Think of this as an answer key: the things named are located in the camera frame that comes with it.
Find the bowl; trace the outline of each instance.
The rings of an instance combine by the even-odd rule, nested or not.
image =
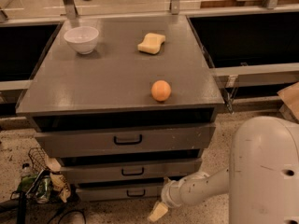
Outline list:
[[[77,53],[89,54],[93,52],[98,41],[99,31],[91,26],[79,26],[68,30],[64,40]]]

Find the wire basket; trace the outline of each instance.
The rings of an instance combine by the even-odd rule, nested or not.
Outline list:
[[[28,156],[32,163],[34,173],[39,173],[43,169],[47,169],[45,162],[46,153],[41,147],[32,147],[28,152]]]

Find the speckled floor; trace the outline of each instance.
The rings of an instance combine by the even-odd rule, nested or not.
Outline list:
[[[234,114],[221,112],[216,120],[216,132],[209,148],[203,154],[202,171],[214,174],[229,163],[230,145],[237,128],[247,119],[257,116],[280,117],[280,101],[259,100],[258,103],[236,103]],[[38,147],[34,139],[35,131],[26,119],[0,119],[0,202],[10,197],[19,182],[21,164],[29,161],[28,150]],[[221,224],[228,223],[228,195],[206,200],[197,206],[182,206],[172,209],[157,224]],[[92,223],[149,223],[147,216],[156,198],[112,201],[112,202],[73,202],[66,205],[67,210],[78,209],[85,213],[86,221]],[[35,204],[28,206],[26,223],[47,223],[61,204]],[[16,223],[16,211],[0,214],[0,223]],[[51,223],[58,223],[56,217]],[[69,220],[67,223],[82,223]]]

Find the drawer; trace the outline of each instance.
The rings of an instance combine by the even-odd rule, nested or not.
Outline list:
[[[82,201],[108,201],[121,199],[140,199],[161,195],[163,182],[123,185],[117,187],[76,189],[76,194]]]
[[[170,161],[132,161],[62,167],[61,173],[71,184],[149,179],[190,175],[199,170],[201,159]]]
[[[37,133],[36,140],[52,158],[83,157],[205,148],[215,124],[161,129]]]

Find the gray tabletop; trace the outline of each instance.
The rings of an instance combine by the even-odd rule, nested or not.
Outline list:
[[[71,27],[91,25],[100,32],[88,55],[64,41]],[[139,52],[145,34],[166,36],[156,55]],[[172,94],[163,103],[150,95],[163,79]],[[17,113],[90,113],[222,104],[219,89],[185,16],[104,18],[66,21],[25,93]]]

